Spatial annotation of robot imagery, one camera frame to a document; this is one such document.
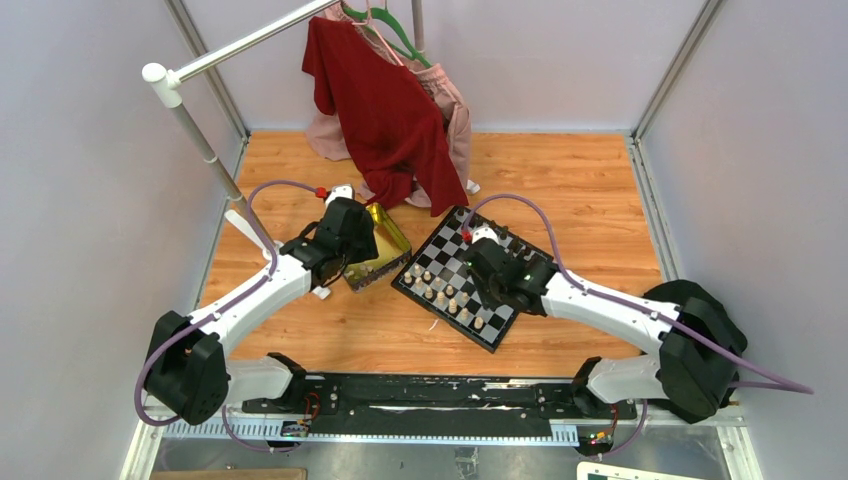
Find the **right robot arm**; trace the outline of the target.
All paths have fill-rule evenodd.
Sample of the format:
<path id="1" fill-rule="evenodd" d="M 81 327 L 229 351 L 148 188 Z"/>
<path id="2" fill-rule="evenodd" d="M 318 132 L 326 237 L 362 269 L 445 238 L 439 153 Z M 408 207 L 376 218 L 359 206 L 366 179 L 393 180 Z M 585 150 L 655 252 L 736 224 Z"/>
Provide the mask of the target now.
<path id="1" fill-rule="evenodd" d="M 724 306 L 699 284 L 673 280 L 635 297 L 594 284 L 542 256 L 525 259 L 490 238 L 470 243 L 462 261 L 485 306 L 568 319 L 637 347 L 626 359 L 587 359 L 571 403 L 596 417 L 624 400 L 657 400 L 694 424 L 729 404 L 739 378 L 731 355 L 748 341 Z"/>

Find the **gold metal tin box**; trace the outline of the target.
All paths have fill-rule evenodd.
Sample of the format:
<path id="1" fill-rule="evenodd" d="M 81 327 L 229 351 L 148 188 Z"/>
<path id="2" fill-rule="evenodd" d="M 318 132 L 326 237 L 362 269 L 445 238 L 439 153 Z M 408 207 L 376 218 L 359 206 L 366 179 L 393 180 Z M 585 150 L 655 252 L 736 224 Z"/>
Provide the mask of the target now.
<path id="1" fill-rule="evenodd" d="M 378 256 L 354 263 L 344 271 L 344 278 L 354 293 L 405 265 L 411 258 L 411 243 L 385 209 L 374 203 L 366 207 L 374 222 Z"/>

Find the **black white chess board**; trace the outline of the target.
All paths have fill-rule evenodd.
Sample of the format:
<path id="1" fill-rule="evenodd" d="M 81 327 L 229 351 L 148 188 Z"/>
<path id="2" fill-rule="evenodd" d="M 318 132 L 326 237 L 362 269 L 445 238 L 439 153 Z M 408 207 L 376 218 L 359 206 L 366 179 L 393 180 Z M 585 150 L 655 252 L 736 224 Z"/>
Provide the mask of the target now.
<path id="1" fill-rule="evenodd" d="M 518 313 L 503 305 L 496 310 L 483 306 L 461 254 L 467 249 L 460 229 L 470 209 L 457 206 L 445 214 L 422 246 L 394 277 L 391 286 L 418 306 L 436 315 L 468 339 L 493 353 L 518 317 Z M 404 282 L 410 272 L 413 283 Z M 417 277 L 424 289 L 416 291 Z M 484 327 L 477 331 L 474 319 L 482 317 Z"/>

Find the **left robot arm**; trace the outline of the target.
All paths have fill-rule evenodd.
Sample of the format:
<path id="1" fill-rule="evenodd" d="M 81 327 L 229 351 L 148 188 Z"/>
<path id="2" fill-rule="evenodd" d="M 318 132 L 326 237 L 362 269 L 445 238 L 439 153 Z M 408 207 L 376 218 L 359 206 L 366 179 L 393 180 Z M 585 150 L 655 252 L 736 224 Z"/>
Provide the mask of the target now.
<path id="1" fill-rule="evenodd" d="M 218 301 L 187 316 L 169 311 L 156 322 L 136 382 L 176 419 L 198 425 L 224 406 L 268 399 L 283 413 L 306 400 L 302 368 L 281 354 L 236 361 L 233 350 L 288 303 L 327 288 L 353 263 L 377 257 L 366 207 L 332 197 L 320 221 L 285 243 L 257 274 Z"/>

